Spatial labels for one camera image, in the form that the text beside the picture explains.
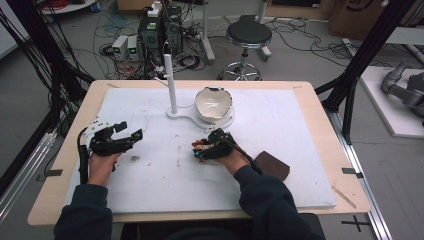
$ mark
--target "human hand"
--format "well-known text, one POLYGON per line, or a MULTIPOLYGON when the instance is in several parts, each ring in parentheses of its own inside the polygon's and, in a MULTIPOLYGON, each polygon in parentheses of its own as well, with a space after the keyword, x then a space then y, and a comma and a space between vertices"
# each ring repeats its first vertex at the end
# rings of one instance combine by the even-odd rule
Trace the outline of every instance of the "human hand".
POLYGON ((233 149, 230 155, 215 159, 215 161, 224 165, 228 172, 234 176, 234 174, 246 165, 249 165, 249 161, 239 151, 233 149))
POLYGON ((90 175, 88 184, 106 187, 109 176, 112 173, 113 164, 115 164, 122 153, 115 153, 110 156, 99 156, 95 153, 90 156, 90 175))

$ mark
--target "wooden table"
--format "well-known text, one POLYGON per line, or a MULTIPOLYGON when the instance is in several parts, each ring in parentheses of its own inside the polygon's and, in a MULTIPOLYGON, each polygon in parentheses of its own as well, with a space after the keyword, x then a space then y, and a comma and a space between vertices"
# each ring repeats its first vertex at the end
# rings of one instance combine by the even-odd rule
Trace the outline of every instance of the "wooden table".
MULTIPOLYGON (((370 204, 355 174, 344 174, 342 168, 351 168, 337 136, 325 114, 314 89, 308 82, 287 81, 176 81, 177 88, 202 89, 217 85, 224 88, 241 89, 292 89, 304 115, 304 119, 315 143, 329 183, 336 197, 337 206, 329 209, 303 209, 301 212, 315 214, 365 213, 370 204)), ((48 177, 29 214, 31 225, 53 225, 60 216, 68 190, 69 181, 78 161, 77 136, 96 117, 109 88, 165 88, 157 81, 95 81, 58 153, 52 169, 63 169, 61 176, 48 177)), ((132 213, 114 214, 114 222, 165 221, 194 219, 246 218, 240 211, 208 211, 178 213, 132 213)))

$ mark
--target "black mount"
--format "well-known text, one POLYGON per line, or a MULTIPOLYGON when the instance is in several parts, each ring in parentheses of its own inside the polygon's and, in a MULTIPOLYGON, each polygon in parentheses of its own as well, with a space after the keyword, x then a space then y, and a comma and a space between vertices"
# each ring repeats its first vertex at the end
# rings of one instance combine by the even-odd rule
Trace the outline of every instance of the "black mount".
POLYGON ((342 134, 349 145, 352 144, 350 128, 356 84, 414 3, 415 0, 390 1, 346 70, 338 78, 315 89, 317 95, 333 89, 330 96, 322 102, 323 107, 330 112, 338 112, 340 104, 346 99, 342 134))

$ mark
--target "power supply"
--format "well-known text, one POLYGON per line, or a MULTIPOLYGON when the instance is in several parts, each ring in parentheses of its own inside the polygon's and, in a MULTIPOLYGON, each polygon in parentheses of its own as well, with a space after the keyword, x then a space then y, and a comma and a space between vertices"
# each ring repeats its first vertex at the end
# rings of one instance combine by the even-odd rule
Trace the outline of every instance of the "power supply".
POLYGON ((168 49, 175 53, 183 51, 183 42, 181 39, 181 7, 168 6, 164 13, 165 38, 168 41, 168 49))
POLYGON ((143 57, 147 66, 163 64, 164 23, 162 12, 162 10, 159 11, 158 17, 143 17, 138 28, 143 57))
POLYGON ((141 52, 140 47, 138 44, 138 37, 137 36, 129 36, 128 37, 128 54, 131 61, 140 61, 141 59, 141 52))
POLYGON ((128 36, 121 35, 112 45, 116 61, 125 61, 128 57, 128 36))

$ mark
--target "white bowl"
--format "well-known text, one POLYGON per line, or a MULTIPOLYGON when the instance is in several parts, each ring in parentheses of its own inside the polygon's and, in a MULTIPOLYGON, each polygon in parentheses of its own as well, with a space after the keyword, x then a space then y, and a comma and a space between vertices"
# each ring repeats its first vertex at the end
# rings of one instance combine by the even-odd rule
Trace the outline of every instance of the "white bowl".
POLYGON ((199 117, 206 122, 216 122, 228 117, 233 100, 230 93, 220 87, 206 87, 195 99, 199 117))

